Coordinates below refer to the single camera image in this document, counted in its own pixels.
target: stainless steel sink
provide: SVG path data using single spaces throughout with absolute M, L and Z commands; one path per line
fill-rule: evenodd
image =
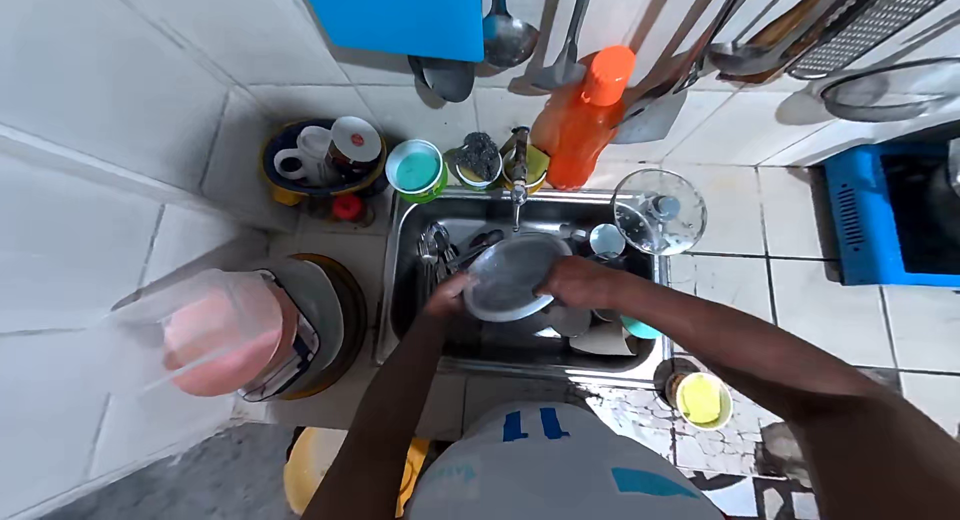
M 610 192 L 565 193 L 542 189 L 530 196 L 520 213 L 521 232 L 561 233 L 571 225 L 589 231 L 613 220 Z M 460 250 L 475 235 L 501 229 L 513 233 L 509 195 L 448 188 L 437 200 L 412 205 L 394 197 L 392 224 L 384 266 L 384 301 L 374 358 L 382 364 L 401 341 L 420 310 L 417 285 L 421 269 L 417 240 L 431 222 L 442 224 Z M 624 268 L 658 283 L 666 283 L 666 259 L 647 256 L 628 247 Z M 493 372 L 514 377 L 556 378 L 652 388 L 654 370 L 670 356 L 664 337 L 650 340 L 634 356 L 584 354 L 561 337 L 534 334 L 534 330 L 491 324 L 464 316 L 447 334 L 440 360 L 442 370 Z

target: white shirt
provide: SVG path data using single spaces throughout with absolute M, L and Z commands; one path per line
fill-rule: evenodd
M 722 520 L 656 452 L 567 403 L 488 413 L 416 483 L 412 520 Z

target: orange bottle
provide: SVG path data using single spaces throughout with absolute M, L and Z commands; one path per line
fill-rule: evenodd
M 587 183 L 600 152 L 617 134 L 614 125 L 627 109 L 620 98 L 634 71 L 635 61 L 634 52 L 622 45 L 597 53 L 582 84 L 562 111 L 557 116 L 538 120 L 554 126 L 539 132 L 546 136 L 543 140 L 546 142 L 536 140 L 538 132 L 534 125 L 533 144 L 550 156 L 546 172 L 546 182 L 550 185 L 559 190 L 577 190 Z

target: blue cutting board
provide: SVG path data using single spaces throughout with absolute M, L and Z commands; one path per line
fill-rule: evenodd
M 483 60 L 480 0 L 307 0 L 340 47 Z

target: blue crate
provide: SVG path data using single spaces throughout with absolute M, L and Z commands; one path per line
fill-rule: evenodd
M 881 156 L 929 151 L 925 145 L 861 145 L 824 163 L 844 285 L 960 287 L 960 275 L 907 272 L 897 238 Z

